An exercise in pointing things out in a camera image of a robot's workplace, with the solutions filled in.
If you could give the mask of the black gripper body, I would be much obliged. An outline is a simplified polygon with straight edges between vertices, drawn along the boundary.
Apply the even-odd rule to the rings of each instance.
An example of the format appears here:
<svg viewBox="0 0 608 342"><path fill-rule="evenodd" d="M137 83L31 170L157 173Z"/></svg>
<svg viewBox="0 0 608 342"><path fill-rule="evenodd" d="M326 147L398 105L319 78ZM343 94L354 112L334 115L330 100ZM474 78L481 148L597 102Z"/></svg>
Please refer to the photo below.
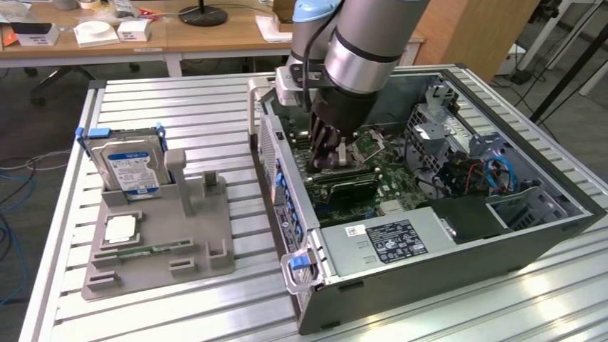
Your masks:
<svg viewBox="0 0 608 342"><path fill-rule="evenodd" d="M365 122L378 93L357 94L341 88L319 88L311 101L311 123L321 120L341 136L350 136Z"/></svg>

